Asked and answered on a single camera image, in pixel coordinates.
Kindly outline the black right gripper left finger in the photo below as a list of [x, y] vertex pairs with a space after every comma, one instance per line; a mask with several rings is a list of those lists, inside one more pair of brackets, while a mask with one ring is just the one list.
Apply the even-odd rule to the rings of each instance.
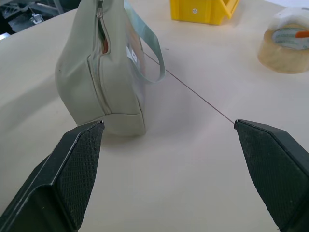
[[66, 132], [39, 163], [0, 217], [2, 232], [76, 232], [96, 180], [105, 125]]

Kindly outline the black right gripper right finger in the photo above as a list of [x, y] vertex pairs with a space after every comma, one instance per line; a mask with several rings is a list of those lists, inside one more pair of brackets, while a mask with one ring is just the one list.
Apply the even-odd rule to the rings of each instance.
[[309, 230], [309, 154], [286, 131], [236, 120], [251, 180], [281, 232]]

